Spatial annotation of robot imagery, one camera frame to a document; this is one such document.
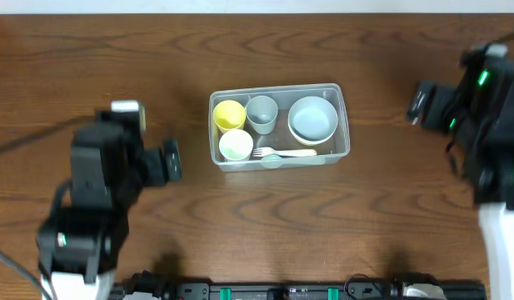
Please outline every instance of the cup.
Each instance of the cup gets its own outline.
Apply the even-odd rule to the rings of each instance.
[[[246,105],[249,123],[259,134],[268,134],[275,128],[279,108],[273,99],[267,96],[256,96]]]
[[[242,129],[246,122],[246,110],[234,100],[222,101],[212,111],[212,119],[222,133]]]
[[[220,138],[220,153],[228,162],[249,160],[253,150],[253,138],[241,129],[225,132]]]

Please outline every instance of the yellow cup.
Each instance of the yellow cup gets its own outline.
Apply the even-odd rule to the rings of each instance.
[[[246,122],[246,109],[234,100],[220,102],[212,112],[212,119],[222,133],[233,129],[243,129]]]

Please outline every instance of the gray cable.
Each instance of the gray cable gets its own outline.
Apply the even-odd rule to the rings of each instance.
[[[15,262],[12,258],[8,257],[5,253],[0,251],[0,262],[8,265],[10,268],[15,268],[16,272],[31,282],[31,284],[42,293],[42,295],[47,300],[52,300],[52,297],[49,296],[49,293],[42,287],[42,285],[38,282],[38,280],[25,268],[23,268],[19,263]]]

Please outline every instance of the fork handle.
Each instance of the fork handle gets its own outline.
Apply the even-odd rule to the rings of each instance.
[[[288,156],[292,158],[303,158],[307,156],[315,156],[317,155],[316,150],[314,149],[303,149],[303,150],[282,150],[282,151],[275,151],[276,155],[279,156]]]

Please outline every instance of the green connector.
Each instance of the green connector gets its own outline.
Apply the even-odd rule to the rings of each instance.
[[[231,300],[231,289],[230,288],[220,288],[220,300]]]
[[[329,297],[327,300],[340,300],[340,290],[337,288],[329,288]]]

